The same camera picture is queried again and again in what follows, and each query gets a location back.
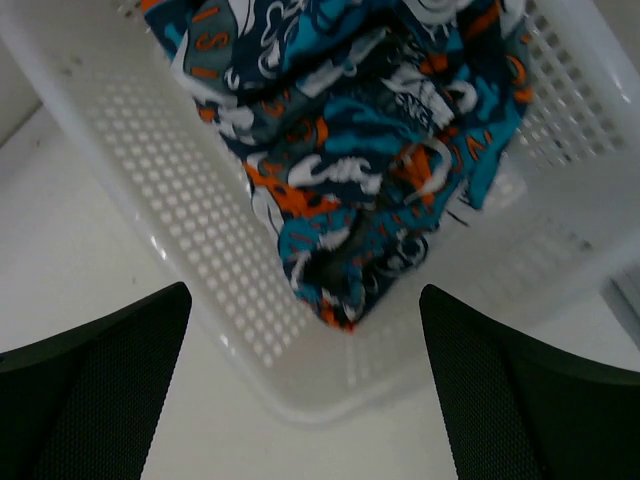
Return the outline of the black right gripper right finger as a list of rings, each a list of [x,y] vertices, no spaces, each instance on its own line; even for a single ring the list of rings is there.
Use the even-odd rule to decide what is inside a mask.
[[[638,478],[638,373],[548,345],[434,285],[419,307],[458,478]]]

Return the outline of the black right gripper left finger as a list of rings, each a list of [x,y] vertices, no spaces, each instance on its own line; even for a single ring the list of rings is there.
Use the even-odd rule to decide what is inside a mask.
[[[2,353],[2,478],[140,478],[191,307],[177,282]]]

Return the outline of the colourful patterned shorts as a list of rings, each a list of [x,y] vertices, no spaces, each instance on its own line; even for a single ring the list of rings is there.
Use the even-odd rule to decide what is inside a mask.
[[[294,295],[352,331],[459,197],[481,209],[533,89],[522,1],[144,1],[249,182]]]

